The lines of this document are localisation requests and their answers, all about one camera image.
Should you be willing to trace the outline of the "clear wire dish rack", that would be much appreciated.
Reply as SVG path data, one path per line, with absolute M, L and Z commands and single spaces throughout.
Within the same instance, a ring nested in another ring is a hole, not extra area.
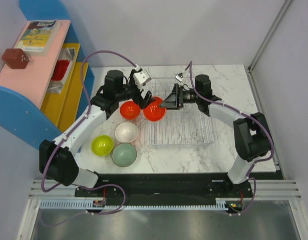
M 163 119 L 150 123 L 150 144 L 154 147 L 201 147 L 216 139 L 213 121 L 195 102 L 196 94 L 189 85 L 178 85 L 184 96 L 183 107 L 167 110 Z

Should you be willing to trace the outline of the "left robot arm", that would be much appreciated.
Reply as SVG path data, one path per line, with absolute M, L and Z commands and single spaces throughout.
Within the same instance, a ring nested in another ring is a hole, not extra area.
M 39 171 L 43 179 L 50 178 L 64 186 L 84 186 L 91 196 L 101 195 L 104 188 L 98 175 L 78 167 L 75 155 L 91 133 L 118 109 L 120 102 L 132 100 L 141 109 L 153 102 L 150 91 L 142 97 L 143 88 L 150 80 L 144 69 L 132 70 L 128 83 L 124 83 L 122 71 L 108 71 L 104 85 L 77 120 L 54 140 L 40 144 Z

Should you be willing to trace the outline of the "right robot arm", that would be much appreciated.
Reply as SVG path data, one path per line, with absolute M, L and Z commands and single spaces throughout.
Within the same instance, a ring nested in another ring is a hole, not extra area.
M 246 181 L 261 157 L 272 149 L 272 140 L 266 119 L 262 113 L 247 115 L 213 94 L 208 75 L 199 74 L 189 89 L 176 83 L 169 96 L 160 104 L 167 110 L 178 110 L 185 104 L 196 104 L 203 114 L 217 119 L 233 129 L 237 157 L 228 171 L 229 181 L 223 184 L 223 191 L 229 197 L 241 191 L 240 183 Z

